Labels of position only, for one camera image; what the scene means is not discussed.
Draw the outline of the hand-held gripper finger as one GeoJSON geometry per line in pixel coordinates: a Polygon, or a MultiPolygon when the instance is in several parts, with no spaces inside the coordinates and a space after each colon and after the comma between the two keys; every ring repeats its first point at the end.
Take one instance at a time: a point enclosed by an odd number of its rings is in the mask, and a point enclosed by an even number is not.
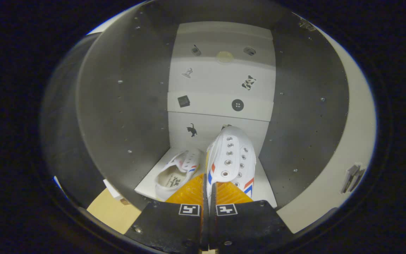
{"type": "Polygon", "coordinates": [[[231,182],[215,183],[210,248],[217,252],[282,252],[293,233],[266,201],[252,201],[231,182]]]}
{"type": "Polygon", "coordinates": [[[206,175],[187,182],[167,201],[152,201],[126,231],[145,253],[208,250],[206,175]]]}

